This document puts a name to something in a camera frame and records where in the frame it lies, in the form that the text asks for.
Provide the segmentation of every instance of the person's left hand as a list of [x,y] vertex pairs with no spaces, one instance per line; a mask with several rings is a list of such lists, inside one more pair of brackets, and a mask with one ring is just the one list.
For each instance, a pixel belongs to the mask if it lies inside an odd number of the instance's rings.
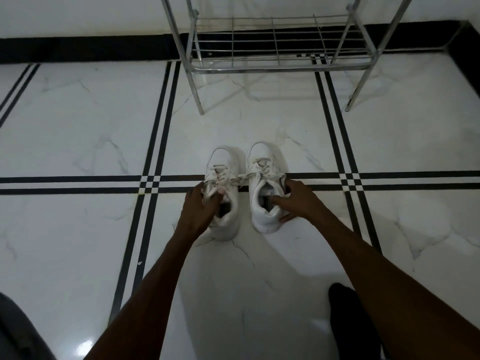
[[202,202],[203,186],[204,182],[200,182],[185,195],[185,202],[175,230],[176,233],[186,235],[192,242],[207,230],[225,193],[224,190],[219,189],[204,205]]

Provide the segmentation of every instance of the white tile floor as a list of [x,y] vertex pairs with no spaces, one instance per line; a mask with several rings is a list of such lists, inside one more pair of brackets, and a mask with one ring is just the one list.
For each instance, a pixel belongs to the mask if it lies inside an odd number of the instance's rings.
[[[25,67],[0,66],[0,101]],[[0,128],[0,291],[59,360],[81,358],[162,253],[211,150],[265,140],[346,225],[480,327],[480,99],[449,56],[390,54],[337,115],[360,76],[320,73],[327,115],[313,73],[200,76],[200,116],[178,62],[41,65]],[[249,215],[233,241],[206,233],[192,248],[161,358],[337,359],[327,289],[349,284],[339,261],[306,222],[261,235]]]

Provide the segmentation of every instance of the wire grid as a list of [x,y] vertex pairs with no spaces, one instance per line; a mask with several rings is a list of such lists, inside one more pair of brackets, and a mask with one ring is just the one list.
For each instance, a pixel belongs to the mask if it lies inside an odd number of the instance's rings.
[[[194,33],[198,44],[192,42],[193,62],[228,61],[233,67],[237,61],[304,60],[311,64],[312,57],[326,57],[330,62],[335,55],[345,30],[348,14],[311,17],[214,17],[198,18]],[[353,23],[335,60],[355,60],[370,63],[372,50],[362,30]]]

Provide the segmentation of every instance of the black and white tile border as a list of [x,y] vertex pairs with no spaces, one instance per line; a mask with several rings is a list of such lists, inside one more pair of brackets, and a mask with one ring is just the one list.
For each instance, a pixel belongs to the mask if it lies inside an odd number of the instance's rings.
[[[9,113],[15,107],[16,102],[39,67],[40,64],[27,65],[1,103],[0,127],[8,118]],[[0,195],[137,194],[109,322],[115,318],[122,304],[126,302],[132,291],[143,279],[158,195],[162,193],[185,193],[203,180],[203,175],[162,175],[180,68],[180,62],[178,61],[169,61],[166,65],[145,165],[141,175],[0,177]],[[330,73],[315,72],[315,79],[338,171],[288,173],[287,176],[291,179],[303,181],[314,191],[343,192],[353,231],[362,237],[361,225],[365,226],[369,237],[363,237],[363,239],[369,241],[378,252],[381,253],[382,249],[365,191],[480,189],[480,171],[360,173]],[[330,95],[333,102],[333,111],[327,103],[327,94]],[[240,191],[247,192],[248,187],[242,187]],[[132,262],[132,256],[135,257],[135,262]]]

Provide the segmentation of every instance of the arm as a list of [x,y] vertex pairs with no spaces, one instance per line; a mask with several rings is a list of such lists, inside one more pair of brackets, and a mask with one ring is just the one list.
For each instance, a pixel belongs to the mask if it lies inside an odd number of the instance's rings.
[[302,182],[272,202],[332,247],[393,359],[478,359],[480,331],[348,229]]
[[221,192],[216,193],[204,206],[202,187],[200,183],[186,194],[177,229],[162,255],[85,360],[159,360],[183,262],[222,200]]

